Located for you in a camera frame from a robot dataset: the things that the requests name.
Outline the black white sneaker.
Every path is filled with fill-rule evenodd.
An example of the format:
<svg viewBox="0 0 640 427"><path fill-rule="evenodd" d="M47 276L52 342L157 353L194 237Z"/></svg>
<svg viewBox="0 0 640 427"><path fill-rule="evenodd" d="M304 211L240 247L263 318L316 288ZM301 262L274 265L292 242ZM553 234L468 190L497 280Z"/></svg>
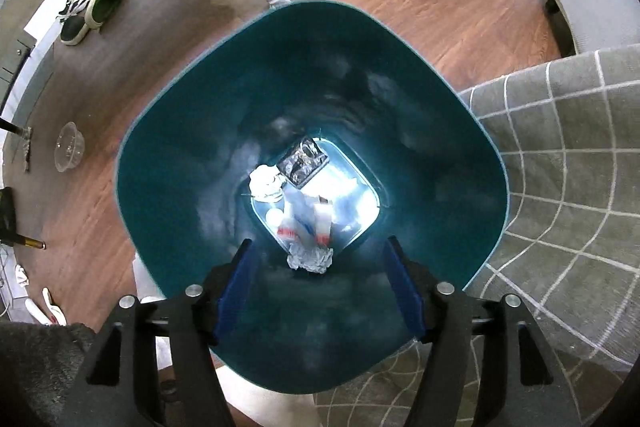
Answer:
<svg viewBox="0 0 640 427"><path fill-rule="evenodd" d="M67 17L60 32L60 40L64 46L78 46L90 31L90 27L86 24L85 17L75 14Z"/></svg>

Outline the crumpled white paper ball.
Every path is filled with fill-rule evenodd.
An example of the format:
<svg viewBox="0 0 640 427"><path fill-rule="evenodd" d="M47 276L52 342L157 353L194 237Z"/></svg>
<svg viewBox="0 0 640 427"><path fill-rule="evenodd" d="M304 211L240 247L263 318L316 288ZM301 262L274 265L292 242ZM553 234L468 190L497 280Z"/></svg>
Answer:
<svg viewBox="0 0 640 427"><path fill-rule="evenodd" d="M333 249L324 246L305 247L299 243L288 246L288 267L309 273L324 274L333 261Z"/></svg>

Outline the green white sneaker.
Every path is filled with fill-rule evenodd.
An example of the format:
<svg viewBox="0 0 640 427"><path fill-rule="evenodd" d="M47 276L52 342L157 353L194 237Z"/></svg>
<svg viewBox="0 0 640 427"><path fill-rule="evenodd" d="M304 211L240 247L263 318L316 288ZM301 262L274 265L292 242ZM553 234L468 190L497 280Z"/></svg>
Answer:
<svg viewBox="0 0 640 427"><path fill-rule="evenodd" d="M90 29L99 29L117 10L122 0L90 0L85 12L85 23Z"/></svg>

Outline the grey checked tablecloth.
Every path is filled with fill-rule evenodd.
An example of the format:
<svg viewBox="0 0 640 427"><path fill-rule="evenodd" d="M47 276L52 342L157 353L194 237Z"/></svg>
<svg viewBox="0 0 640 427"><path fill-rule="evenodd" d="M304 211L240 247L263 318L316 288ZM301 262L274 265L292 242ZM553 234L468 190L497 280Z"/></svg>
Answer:
<svg viewBox="0 0 640 427"><path fill-rule="evenodd" d="M600 49L465 90L509 178L510 215L466 286L532 312L584 426L639 379L639 48Z"/></svg>

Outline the teal trash bin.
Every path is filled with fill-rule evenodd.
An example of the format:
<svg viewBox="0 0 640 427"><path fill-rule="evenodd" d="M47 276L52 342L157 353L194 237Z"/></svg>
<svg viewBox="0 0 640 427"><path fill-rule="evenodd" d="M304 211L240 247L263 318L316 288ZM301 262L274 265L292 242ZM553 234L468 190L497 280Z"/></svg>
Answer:
<svg viewBox="0 0 640 427"><path fill-rule="evenodd" d="M364 179L333 182L322 274L288 266L248 189L257 166L305 135L334 144ZM502 160L459 95L393 31L322 0L259 17L191 64L128 131L116 180L122 221L168 297L250 240L256 277L216 353L283 393L336 387L408 343L383 268L389 237L463 287L509 207Z"/></svg>

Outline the clear plastic bowl on floor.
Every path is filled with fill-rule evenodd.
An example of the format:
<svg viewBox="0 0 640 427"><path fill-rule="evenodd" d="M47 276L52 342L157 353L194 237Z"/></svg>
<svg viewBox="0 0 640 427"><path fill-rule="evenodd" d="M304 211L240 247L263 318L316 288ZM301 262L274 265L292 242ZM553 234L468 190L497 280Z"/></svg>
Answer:
<svg viewBox="0 0 640 427"><path fill-rule="evenodd" d="M64 124L56 139L54 165L58 172L79 166L85 153L85 137L73 121Z"/></svg>

